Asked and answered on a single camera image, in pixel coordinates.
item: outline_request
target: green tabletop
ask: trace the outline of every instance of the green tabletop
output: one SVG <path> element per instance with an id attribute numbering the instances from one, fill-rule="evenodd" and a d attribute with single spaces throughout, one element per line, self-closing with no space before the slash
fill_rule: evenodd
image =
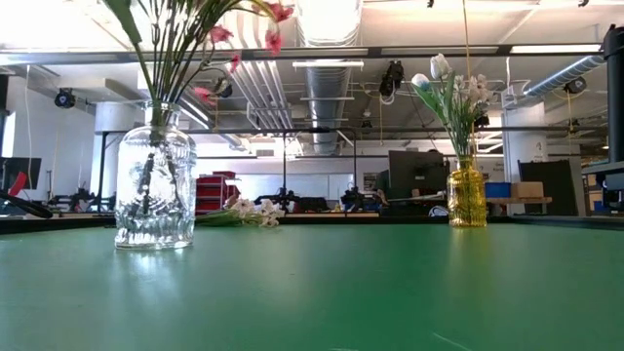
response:
<path id="1" fill-rule="evenodd" d="M 624 350 L 624 233 L 539 225 L 0 236 L 0 350 Z"/>

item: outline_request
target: ceiling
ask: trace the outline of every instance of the ceiling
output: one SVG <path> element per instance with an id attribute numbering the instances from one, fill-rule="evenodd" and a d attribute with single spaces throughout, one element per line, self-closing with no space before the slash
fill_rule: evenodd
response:
<path id="1" fill-rule="evenodd" d="M 286 5 L 294 3 L 283 1 Z M 426 0 L 365 0 L 362 13 L 359 46 L 438 46 L 464 45 L 465 32 L 461 0 L 437 0 L 433 9 L 426 8 Z M 587 6 L 578 8 L 576 0 L 542 0 L 543 8 L 531 8 L 538 1 L 523 0 L 468 0 L 468 34 L 472 45 L 498 44 L 542 44 L 542 43 L 581 43 L 602 42 L 608 27 L 612 24 L 624 24 L 624 2 L 590 1 L 609 6 Z M 550 6 L 567 4 L 568 7 L 550 9 Z M 27 0 L 13 2 L 10 12 L 26 13 L 28 16 L 7 16 L 0 23 L 0 49 L 5 51 L 123 51 L 130 46 L 115 20 L 98 4 L 97 0 Z M 28 11 L 38 6 L 39 11 Z M 239 27 L 242 27 L 243 14 L 236 15 Z M 32 30 L 33 25 L 45 30 Z M 285 47 L 297 47 L 296 20 L 289 19 L 281 25 Z M 540 57 L 511 58 L 509 61 L 509 79 L 515 82 L 537 82 L 550 74 L 576 61 L 575 57 Z M 402 65 L 408 81 L 415 73 L 428 73 L 427 58 L 403 58 Z M 450 65 L 465 74 L 465 58 L 450 58 Z M 359 127 L 365 111 L 370 112 L 374 127 L 429 127 L 440 126 L 434 115 L 423 107 L 418 97 L 396 96 L 391 105 L 380 103 L 376 94 L 381 75 L 388 67 L 387 59 L 365 59 L 362 69 L 353 68 L 348 95 L 355 99 L 347 101 L 342 125 Z M 490 87 L 504 89 L 507 81 L 505 58 L 471 58 L 473 73 L 485 74 L 491 82 Z M 306 96 L 304 69 L 293 68 L 291 60 L 278 60 L 277 67 L 283 83 L 288 103 L 294 113 L 296 127 L 311 127 L 304 112 L 307 103 L 300 98 Z M 136 94 L 138 65 L 91 64 L 91 65 L 46 65 L 52 74 L 41 84 L 58 87 L 63 82 L 76 82 L 83 79 L 108 79 L 119 83 L 125 92 Z M 200 75 L 197 83 L 210 81 L 214 77 Z M 601 125 L 605 123 L 606 112 L 606 69 L 605 65 L 588 73 L 584 77 L 588 90 L 573 99 L 568 106 L 564 93 L 549 94 L 545 97 L 546 121 L 549 124 L 567 123 L 570 118 L 579 119 L 581 125 Z M 247 101 L 237 87 L 234 95 L 219 102 L 221 113 L 219 126 L 222 128 L 250 128 L 251 124 L 240 112 L 246 109 Z M 409 93 L 408 85 L 402 91 Z M 111 95 L 100 90 L 85 89 L 84 98 L 91 100 L 111 99 Z M 500 115 L 500 104 L 493 106 L 491 114 Z M 566 134 L 552 134 L 552 137 L 564 137 Z M 371 134 L 363 138 L 425 138 L 426 134 Z M 602 135 L 585 134 L 585 143 L 603 142 Z"/>

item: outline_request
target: clear glass vase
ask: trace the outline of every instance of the clear glass vase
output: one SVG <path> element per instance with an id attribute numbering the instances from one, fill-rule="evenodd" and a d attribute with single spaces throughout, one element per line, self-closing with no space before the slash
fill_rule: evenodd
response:
<path id="1" fill-rule="evenodd" d="M 452 226 L 485 227 L 488 216 L 483 175 L 473 158 L 459 157 L 459 169 L 448 175 L 448 218 Z"/>
<path id="2" fill-rule="evenodd" d="M 177 105 L 145 109 L 145 127 L 129 131 L 119 147 L 115 246 L 183 248 L 193 243 L 195 141 L 177 129 Z"/>

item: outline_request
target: pillar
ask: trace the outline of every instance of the pillar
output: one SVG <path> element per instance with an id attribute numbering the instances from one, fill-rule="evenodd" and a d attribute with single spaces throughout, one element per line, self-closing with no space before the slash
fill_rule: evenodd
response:
<path id="1" fill-rule="evenodd" d="M 544 126 L 544 102 L 533 106 L 505 109 L 503 112 L 503 127 Z M 520 162 L 548 161 L 548 143 L 546 132 L 504 132 L 503 153 L 505 163 L 505 180 L 520 181 Z M 510 206 L 511 214 L 523 214 L 523 205 Z"/>
<path id="2" fill-rule="evenodd" d="M 135 126 L 135 121 L 143 120 L 143 112 L 133 104 L 120 102 L 100 102 L 96 110 L 95 132 L 129 131 Z M 110 134 L 106 138 L 106 152 L 104 155 L 104 169 L 102 182 L 102 197 L 110 197 L 117 189 L 117 163 L 119 162 L 119 142 L 123 134 Z M 98 195 L 99 192 L 99 161 L 101 155 L 102 136 L 94 138 L 94 161 L 91 172 L 90 192 Z"/>

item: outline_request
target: ceiling light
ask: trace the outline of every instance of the ceiling light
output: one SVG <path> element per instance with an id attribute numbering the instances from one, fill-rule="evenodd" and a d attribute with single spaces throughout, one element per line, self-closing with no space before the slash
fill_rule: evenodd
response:
<path id="1" fill-rule="evenodd" d="M 347 67 L 364 67 L 363 61 L 336 61 L 336 60 L 315 60 L 315 61 L 295 61 L 292 63 L 294 68 L 347 68 Z"/>
<path id="2" fill-rule="evenodd" d="M 511 54 L 597 53 L 600 49 L 600 44 L 517 45 L 511 48 Z"/>

